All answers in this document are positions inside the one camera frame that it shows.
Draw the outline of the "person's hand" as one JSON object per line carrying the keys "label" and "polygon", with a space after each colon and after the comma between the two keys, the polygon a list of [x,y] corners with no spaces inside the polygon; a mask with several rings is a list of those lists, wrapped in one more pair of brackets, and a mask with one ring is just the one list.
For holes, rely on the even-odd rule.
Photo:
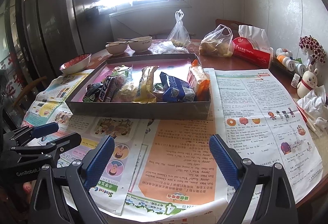
{"label": "person's hand", "polygon": [[36,181],[25,182],[23,184],[23,187],[22,188],[23,188],[23,191],[26,194],[26,201],[28,203],[31,202],[32,193],[33,193],[33,189],[34,189],[35,184],[36,184]]}

